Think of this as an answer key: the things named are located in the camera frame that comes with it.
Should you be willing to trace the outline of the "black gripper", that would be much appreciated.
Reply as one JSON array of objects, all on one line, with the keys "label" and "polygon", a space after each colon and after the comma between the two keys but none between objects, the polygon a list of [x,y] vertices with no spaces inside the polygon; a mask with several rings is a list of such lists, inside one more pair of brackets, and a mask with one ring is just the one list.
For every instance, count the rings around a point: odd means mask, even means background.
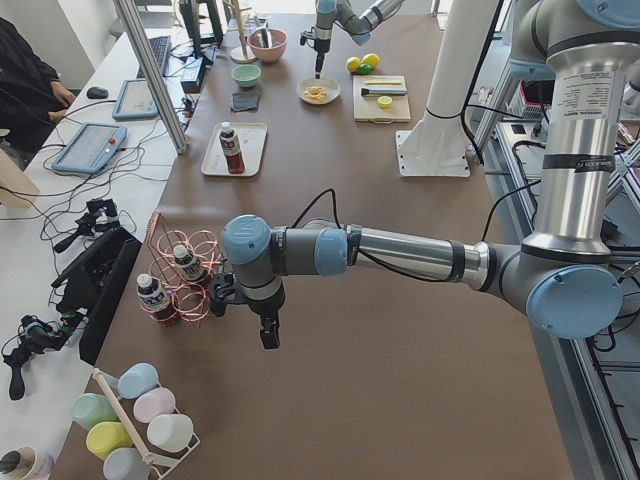
[{"label": "black gripper", "polygon": [[249,305],[251,311],[260,316],[260,339],[265,349],[280,347],[279,310],[282,305],[282,299],[252,301]]},{"label": "black gripper", "polygon": [[317,53],[316,54],[315,67],[314,67],[314,78],[315,79],[320,79],[321,78],[321,74],[322,74],[322,70],[323,70],[323,66],[324,66],[324,59],[325,59],[325,54],[324,53]]}]

